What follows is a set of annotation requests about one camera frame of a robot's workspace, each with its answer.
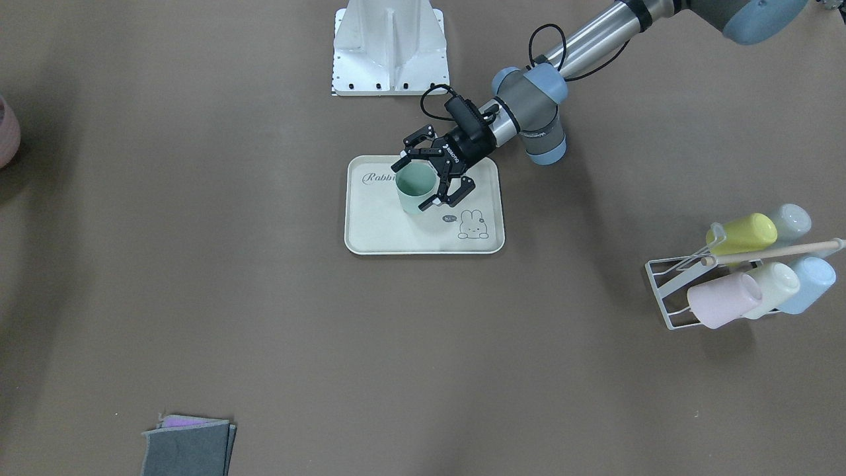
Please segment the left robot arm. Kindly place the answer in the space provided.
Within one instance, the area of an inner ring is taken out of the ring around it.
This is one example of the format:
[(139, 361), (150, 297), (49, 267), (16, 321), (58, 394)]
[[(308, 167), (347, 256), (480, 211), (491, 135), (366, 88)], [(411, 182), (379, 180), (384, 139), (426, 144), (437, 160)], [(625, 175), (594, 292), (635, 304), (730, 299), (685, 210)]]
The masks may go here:
[(431, 91), (447, 91), (447, 120), (454, 127), (443, 136), (432, 126), (407, 136), (391, 169), (399, 174), (423, 161), (435, 174), (434, 186), (414, 197), (415, 213), (456, 207), (475, 189), (467, 171), (513, 138), (537, 165), (562, 159), (567, 138), (559, 106), (568, 84), (608, 66), (656, 20), (689, 10), (733, 42), (753, 45), (779, 33), (805, 6), (804, 1), (615, 1), (546, 54), (530, 54), (527, 67), (500, 70), (492, 80), (492, 99), (483, 106), (450, 85), (431, 85)]

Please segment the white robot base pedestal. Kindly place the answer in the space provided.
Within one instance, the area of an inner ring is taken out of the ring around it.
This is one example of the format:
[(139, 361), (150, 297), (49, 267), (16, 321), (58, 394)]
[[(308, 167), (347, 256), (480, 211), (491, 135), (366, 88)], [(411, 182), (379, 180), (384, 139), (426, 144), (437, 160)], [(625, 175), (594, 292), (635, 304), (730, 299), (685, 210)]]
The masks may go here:
[(429, 1), (350, 1), (333, 25), (335, 96), (420, 96), (450, 82), (444, 15)]

